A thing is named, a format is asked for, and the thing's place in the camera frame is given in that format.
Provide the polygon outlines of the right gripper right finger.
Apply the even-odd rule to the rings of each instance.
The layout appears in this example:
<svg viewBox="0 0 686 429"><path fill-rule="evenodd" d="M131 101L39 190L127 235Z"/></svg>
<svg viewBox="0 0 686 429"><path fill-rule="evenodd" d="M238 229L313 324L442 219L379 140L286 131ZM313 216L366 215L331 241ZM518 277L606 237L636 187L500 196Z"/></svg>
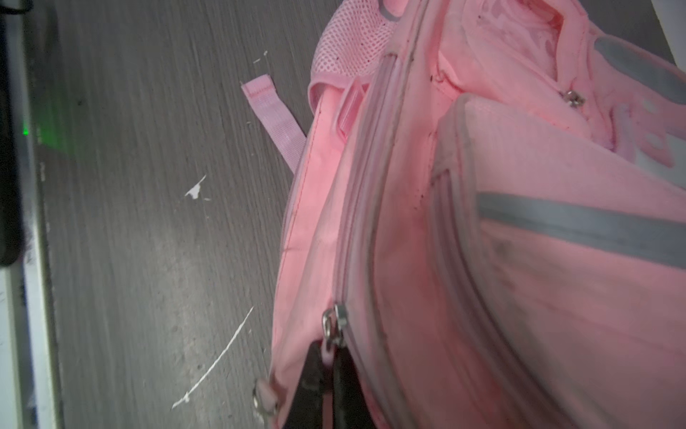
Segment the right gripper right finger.
<svg viewBox="0 0 686 429"><path fill-rule="evenodd" d="M376 429L348 349L339 349L335 354L332 396L334 429Z"/></svg>

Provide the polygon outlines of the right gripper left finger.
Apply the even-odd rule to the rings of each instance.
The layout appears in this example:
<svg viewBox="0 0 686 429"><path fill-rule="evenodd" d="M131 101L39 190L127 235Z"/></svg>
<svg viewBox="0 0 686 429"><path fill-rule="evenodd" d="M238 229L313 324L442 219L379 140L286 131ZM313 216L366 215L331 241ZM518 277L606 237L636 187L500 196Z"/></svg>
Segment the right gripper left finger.
<svg viewBox="0 0 686 429"><path fill-rule="evenodd" d="M329 368L323 363L322 341L313 341L305 356L285 429L323 429L323 397L329 391Z"/></svg>

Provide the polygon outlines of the pink student backpack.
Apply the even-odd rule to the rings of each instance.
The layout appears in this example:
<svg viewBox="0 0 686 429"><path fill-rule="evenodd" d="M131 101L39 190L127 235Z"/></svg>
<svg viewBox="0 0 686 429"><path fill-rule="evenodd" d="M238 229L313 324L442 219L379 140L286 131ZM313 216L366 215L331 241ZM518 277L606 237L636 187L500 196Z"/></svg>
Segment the pink student backpack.
<svg viewBox="0 0 686 429"><path fill-rule="evenodd" d="M685 74L576 1L346 1L303 132L243 86L295 180L272 362L313 341L376 428L685 425Z"/></svg>

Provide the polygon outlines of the aluminium front rail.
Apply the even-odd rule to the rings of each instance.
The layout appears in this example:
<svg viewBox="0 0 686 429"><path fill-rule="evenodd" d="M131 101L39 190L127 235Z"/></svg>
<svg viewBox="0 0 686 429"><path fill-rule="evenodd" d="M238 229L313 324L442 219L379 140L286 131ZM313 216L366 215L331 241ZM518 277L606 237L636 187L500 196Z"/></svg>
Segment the aluminium front rail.
<svg viewBox="0 0 686 429"><path fill-rule="evenodd" d="M1 3L1 426L61 428L30 63L33 1Z"/></svg>

